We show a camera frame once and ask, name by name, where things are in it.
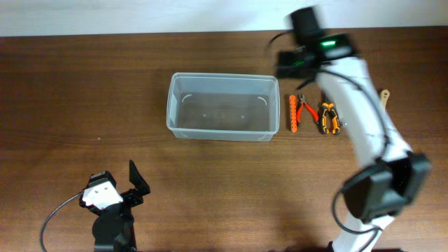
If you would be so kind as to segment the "red handled small cutters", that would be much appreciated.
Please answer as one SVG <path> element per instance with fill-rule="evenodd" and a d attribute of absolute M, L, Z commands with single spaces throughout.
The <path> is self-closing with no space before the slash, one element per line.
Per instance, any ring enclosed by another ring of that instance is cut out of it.
<path fill-rule="evenodd" d="M 302 115 L 303 109 L 306 109 L 309 112 L 309 114 L 312 117 L 313 122 L 317 125 L 319 123 L 318 113 L 309 105 L 304 94 L 299 94 L 298 98 L 299 98 L 299 103 L 298 103 L 299 107 L 296 112 L 297 126 L 299 127 L 302 124 L 301 123 L 301 115 Z"/>

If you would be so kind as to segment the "orange black handled pliers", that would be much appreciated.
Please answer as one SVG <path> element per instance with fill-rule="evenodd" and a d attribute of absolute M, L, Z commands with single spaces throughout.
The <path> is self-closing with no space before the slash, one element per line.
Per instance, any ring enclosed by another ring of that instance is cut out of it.
<path fill-rule="evenodd" d="M 340 119 L 335 104 L 321 93 L 321 103 L 318 110 L 318 127 L 322 134 L 339 135 L 341 132 Z"/>

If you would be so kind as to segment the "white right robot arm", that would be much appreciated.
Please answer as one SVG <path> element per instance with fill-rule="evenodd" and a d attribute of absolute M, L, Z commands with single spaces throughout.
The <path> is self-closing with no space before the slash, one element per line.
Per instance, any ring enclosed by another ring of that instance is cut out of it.
<path fill-rule="evenodd" d="M 366 61 L 347 33 L 327 34 L 314 8 L 290 14 L 297 50 L 280 52 L 275 66 L 281 78 L 315 82 L 335 103 L 351 137 L 360 170 L 335 193 L 348 210 L 337 219 L 339 236 L 327 251 L 371 251 L 384 229 L 417 197 L 431 163 L 401 137 L 372 84 Z"/>

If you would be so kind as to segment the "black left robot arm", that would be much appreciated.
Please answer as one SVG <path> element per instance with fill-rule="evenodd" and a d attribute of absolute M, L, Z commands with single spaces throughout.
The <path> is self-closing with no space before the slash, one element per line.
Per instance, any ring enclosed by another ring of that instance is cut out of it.
<path fill-rule="evenodd" d="M 133 188 L 119 193 L 111 172 L 93 174 L 83 189 L 79 205 L 97 216 L 92 225 L 94 250 L 132 252 L 137 250 L 132 208 L 144 203 L 150 186 L 140 175 L 133 160 L 129 161 L 129 182 Z"/>

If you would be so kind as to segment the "clear plastic container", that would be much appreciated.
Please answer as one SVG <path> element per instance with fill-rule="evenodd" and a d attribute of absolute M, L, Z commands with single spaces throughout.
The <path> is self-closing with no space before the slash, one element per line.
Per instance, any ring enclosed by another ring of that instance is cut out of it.
<path fill-rule="evenodd" d="M 279 131 L 277 78 L 235 73 L 175 73 L 167 128 L 179 139 L 270 141 Z"/>

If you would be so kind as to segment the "red scraper wooden handle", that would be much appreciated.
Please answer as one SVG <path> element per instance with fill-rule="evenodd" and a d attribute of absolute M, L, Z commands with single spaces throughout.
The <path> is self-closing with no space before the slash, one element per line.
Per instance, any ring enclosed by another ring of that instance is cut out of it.
<path fill-rule="evenodd" d="M 381 100 L 381 105 L 386 108 L 387 101 L 389 100 L 391 93 L 387 89 L 383 89 L 380 91 L 379 96 Z"/>

